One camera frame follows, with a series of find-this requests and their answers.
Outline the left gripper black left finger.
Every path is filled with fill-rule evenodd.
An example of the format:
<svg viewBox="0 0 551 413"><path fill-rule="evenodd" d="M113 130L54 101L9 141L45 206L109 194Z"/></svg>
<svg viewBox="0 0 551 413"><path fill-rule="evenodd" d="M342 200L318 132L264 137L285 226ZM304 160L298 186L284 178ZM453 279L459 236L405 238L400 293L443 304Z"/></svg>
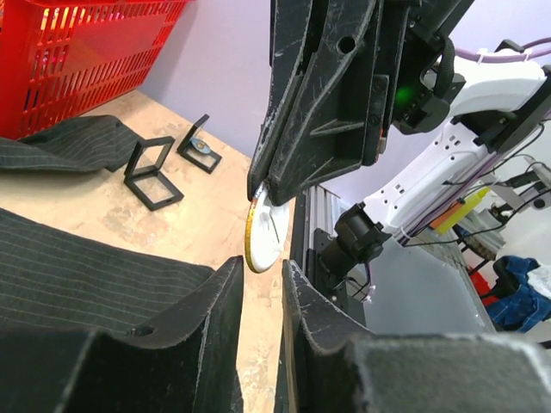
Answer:
<svg viewBox="0 0 551 413"><path fill-rule="evenodd" d="M228 412L244 290L234 256L171 308L116 337L1 333L4 412Z"/></svg>

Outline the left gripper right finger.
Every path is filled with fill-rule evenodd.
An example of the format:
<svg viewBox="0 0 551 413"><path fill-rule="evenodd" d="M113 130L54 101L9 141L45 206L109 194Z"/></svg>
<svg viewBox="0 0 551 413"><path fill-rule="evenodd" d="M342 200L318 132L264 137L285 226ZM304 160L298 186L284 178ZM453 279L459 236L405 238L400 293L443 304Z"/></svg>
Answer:
<svg viewBox="0 0 551 413"><path fill-rule="evenodd" d="M371 333L282 264L292 412L547 412L550 356L504 334Z"/></svg>

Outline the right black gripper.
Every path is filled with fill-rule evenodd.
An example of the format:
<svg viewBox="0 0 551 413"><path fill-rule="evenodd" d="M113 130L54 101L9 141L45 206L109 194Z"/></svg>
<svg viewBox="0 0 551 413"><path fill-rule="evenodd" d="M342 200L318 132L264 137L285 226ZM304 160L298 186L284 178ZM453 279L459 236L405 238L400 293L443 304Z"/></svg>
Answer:
<svg viewBox="0 0 551 413"><path fill-rule="evenodd" d="M272 1L269 102L247 175L283 205L356 170L391 126L427 133L454 94L466 1Z"/></svg>

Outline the round white yellow brooch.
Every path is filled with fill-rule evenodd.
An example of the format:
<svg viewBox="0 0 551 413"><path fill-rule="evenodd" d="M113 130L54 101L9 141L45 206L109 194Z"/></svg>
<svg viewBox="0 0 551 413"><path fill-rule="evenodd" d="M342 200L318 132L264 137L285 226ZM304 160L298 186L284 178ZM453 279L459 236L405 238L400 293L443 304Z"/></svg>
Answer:
<svg viewBox="0 0 551 413"><path fill-rule="evenodd" d="M261 274L269 270L284 250L290 222L290 203L274 206L263 182L250 203L245 221L245 260Z"/></svg>

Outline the black pinstriped button shirt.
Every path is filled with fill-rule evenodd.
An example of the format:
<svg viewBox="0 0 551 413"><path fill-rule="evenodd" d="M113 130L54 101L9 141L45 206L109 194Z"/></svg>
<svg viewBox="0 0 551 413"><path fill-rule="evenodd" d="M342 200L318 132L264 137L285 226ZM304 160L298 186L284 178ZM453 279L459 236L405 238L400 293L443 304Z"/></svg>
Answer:
<svg viewBox="0 0 551 413"><path fill-rule="evenodd" d="M1 140L2 170L117 171L139 135L112 115ZM122 335L201 286L208 266L116 248L1 211L1 326Z"/></svg>

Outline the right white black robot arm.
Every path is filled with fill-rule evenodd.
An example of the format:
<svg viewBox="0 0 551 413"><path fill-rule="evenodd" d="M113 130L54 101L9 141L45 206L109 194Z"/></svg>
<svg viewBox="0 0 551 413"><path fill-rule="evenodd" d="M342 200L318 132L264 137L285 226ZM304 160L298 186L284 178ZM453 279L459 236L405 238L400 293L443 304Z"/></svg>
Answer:
<svg viewBox="0 0 551 413"><path fill-rule="evenodd" d="M269 105L247 176L245 259L282 253L289 202L376 163L392 128L436 139L337 222L332 274L421 232L525 140L550 109L550 70L525 46L457 49L467 1L274 1Z"/></svg>

